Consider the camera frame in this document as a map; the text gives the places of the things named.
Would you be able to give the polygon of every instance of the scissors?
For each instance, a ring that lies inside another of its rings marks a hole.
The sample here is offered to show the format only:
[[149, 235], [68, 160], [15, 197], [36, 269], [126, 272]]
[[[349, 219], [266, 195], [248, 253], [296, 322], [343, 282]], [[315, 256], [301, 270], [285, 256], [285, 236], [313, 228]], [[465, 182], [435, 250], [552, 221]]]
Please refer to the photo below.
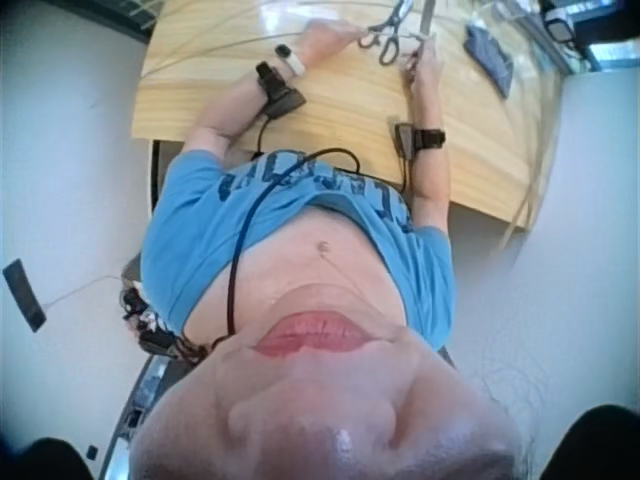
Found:
[[407, 15], [409, 15], [411, 7], [413, 7], [413, 1], [414, 0], [398, 0], [396, 6], [391, 10], [389, 18], [387, 18], [383, 23], [370, 26], [367, 29], [369, 34], [358, 40], [360, 48], [369, 49], [374, 45], [380, 45], [381, 36], [387, 37], [387, 41], [384, 43], [382, 52], [380, 52], [380, 58], [378, 59], [380, 65], [386, 67], [387, 65], [391, 65], [398, 58], [398, 55], [400, 54], [400, 41], [398, 40], [400, 24], [404, 21]]

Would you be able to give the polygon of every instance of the hand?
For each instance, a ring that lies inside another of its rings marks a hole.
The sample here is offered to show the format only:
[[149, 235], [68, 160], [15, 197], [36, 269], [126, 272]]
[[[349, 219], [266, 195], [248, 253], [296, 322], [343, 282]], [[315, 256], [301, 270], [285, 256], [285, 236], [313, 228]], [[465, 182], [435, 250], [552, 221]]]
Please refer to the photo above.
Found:
[[[411, 89], [412, 108], [416, 123], [442, 123], [439, 83], [443, 64], [438, 61], [435, 36], [427, 38], [404, 65], [405, 79]], [[440, 125], [418, 125], [441, 128]]]
[[298, 39], [295, 52], [306, 68], [312, 68], [366, 34], [366, 29], [344, 20], [310, 20]]

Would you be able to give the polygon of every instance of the wrist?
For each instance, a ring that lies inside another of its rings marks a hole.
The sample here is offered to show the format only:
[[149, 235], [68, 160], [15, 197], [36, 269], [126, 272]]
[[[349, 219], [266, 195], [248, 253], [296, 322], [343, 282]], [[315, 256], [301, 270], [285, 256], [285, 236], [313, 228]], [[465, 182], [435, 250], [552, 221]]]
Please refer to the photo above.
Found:
[[444, 128], [444, 117], [439, 100], [420, 102], [413, 109], [413, 123], [416, 128], [434, 130]]

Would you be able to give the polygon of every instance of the blue t-shirt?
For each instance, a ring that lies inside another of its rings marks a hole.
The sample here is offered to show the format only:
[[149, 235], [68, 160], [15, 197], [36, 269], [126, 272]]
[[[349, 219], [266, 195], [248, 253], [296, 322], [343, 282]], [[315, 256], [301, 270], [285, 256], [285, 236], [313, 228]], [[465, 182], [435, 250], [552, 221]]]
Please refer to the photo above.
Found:
[[[205, 290], [231, 262], [249, 208], [299, 155], [274, 152], [231, 170], [204, 150], [172, 162], [142, 250], [145, 291], [171, 330], [182, 332]], [[441, 348], [451, 332], [455, 290], [447, 236], [434, 227], [414, 229], [403, 199], [384, 182], [311, 160], [262, 202], [244, 249], [307, 206], [339, 212], [362, 229], [400, 292], [408, 325]]]

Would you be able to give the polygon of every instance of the wooden table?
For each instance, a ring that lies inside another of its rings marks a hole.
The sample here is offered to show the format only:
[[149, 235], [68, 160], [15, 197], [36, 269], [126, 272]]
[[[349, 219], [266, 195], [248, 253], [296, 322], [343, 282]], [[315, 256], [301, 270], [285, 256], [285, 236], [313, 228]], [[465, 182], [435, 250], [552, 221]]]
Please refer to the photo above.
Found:
[[[273, 55], [279, 43], [295, 42], [310, 17], [379, 23], [395, 0], [167, 0], [142, 70], [133, 135], [182, 141], [212, 95]], [[445, 62], [442, 96], [452, 166], [452, 200], [528, 227], [547, 184], [561, 78], [532, 42], [509, 22], [475, 14], [459, 2], [438, 2], [432, 31]], [[418, 31], [422, 0], [403, 24]], [[463, 49], [465, 24], [482, 18], [513, 56], [514, 81], [502, 100]], [[410, 51], [415, 41], [403, 39]], [[296, 81], [308, 103], [266, 129], [263, 150], [351, 149], [363, 171], [393, 184], [401, 181], [389, 125], [407, 120], [399, 70], [378, 64], [379, 48], [350, 46]], [[255, 149], [256, 122], [237, 145]], [[329, 158], [350, 167], [341, 156]]]

